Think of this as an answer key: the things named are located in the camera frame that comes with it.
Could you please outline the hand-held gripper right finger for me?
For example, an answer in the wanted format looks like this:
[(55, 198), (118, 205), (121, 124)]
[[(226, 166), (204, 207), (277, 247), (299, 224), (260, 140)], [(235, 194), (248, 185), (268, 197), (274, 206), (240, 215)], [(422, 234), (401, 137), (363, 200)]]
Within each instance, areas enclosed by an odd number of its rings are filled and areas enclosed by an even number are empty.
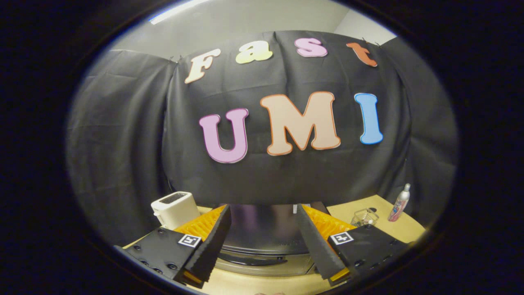
[(296, 206), (296, 223), (317, 271), (330, 286), (365, 280), (410, 246), (373, 225), (354, 227), (304, 204)]

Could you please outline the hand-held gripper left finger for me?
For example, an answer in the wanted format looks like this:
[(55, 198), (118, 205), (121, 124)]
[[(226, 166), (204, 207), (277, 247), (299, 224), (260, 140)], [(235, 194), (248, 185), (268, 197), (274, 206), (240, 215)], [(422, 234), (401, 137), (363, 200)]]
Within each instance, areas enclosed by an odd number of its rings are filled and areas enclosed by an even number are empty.
[(169, 286), (201, 289), (208, 282), (231, 226), (228, 204), (174, 230), (159, 227), (116, 252)]

